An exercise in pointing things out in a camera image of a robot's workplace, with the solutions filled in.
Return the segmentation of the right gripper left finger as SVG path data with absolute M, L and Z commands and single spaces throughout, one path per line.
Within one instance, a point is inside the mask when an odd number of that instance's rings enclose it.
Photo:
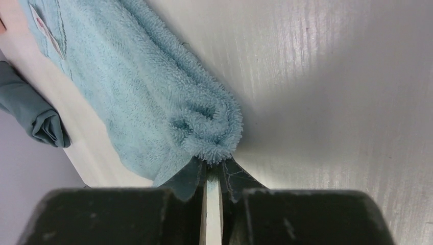
M 159 187 L 64 188 L 35 207 L 19 244 L 199 244 L 206 163 Z

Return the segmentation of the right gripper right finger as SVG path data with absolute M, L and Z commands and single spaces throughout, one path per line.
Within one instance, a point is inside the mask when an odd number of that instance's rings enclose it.
M 223 244 L 394 244 L 364 192 L 269 189 L 233 159 L 218 171 Z

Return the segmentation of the light blue towel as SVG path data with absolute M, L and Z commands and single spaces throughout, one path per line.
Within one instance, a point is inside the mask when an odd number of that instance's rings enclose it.
M 160 185 L 231 158 L 240 106 L 144 1 L 21 1 L 41 52 L 105 124 L 121 163 Z

